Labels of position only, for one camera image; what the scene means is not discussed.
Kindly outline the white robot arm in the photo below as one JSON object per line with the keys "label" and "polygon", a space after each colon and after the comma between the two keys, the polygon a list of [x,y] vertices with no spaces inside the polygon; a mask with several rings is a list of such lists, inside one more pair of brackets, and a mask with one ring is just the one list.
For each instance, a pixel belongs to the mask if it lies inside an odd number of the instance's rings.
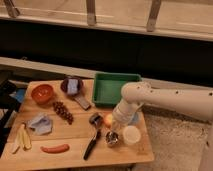
{"label": "white robot arm", "polygon": [[154,89],[147,82],[129,82],[121,88],[121,100],[112,112],[111,130],[128,125],[144,104],[160,106],[186,116],[213,122],[213,91],[193,89]]}

